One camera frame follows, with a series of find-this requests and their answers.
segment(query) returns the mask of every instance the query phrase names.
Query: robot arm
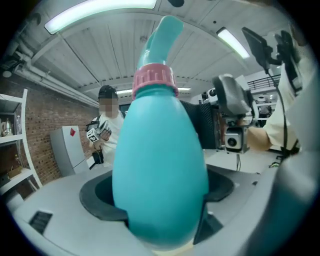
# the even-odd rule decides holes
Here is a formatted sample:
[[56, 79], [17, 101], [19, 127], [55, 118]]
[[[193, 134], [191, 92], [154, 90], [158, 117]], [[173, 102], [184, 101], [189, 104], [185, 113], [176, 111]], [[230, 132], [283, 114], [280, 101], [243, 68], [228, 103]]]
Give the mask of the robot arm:
[[214, 89], [208, 91], [212, 105], [218, 106], [221, 117], [226, 124], [224, 136], [225, 150], [243, 154], [249, 150], [247, 131], [249, 125], [238, 125], [239, 120], [252, 112], [252, 120], [258, 114], [258, 108], [250, 90], [244, 90], [232, 75], [219, 75], [212, 79]]

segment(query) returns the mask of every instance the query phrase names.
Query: teal plastic bottle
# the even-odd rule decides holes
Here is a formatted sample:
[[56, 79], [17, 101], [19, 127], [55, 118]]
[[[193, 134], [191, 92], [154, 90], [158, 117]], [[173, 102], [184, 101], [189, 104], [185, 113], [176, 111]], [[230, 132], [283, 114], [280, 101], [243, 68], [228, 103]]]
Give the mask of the teal plastic bottle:
[[115, 206], [127, 211], [130, 231], [161, 251], [194, 237], [209, 190], [200, 142], [166, 65], [182, 30], [179, 19], [165, 16], [146, 42], [112, 173]]

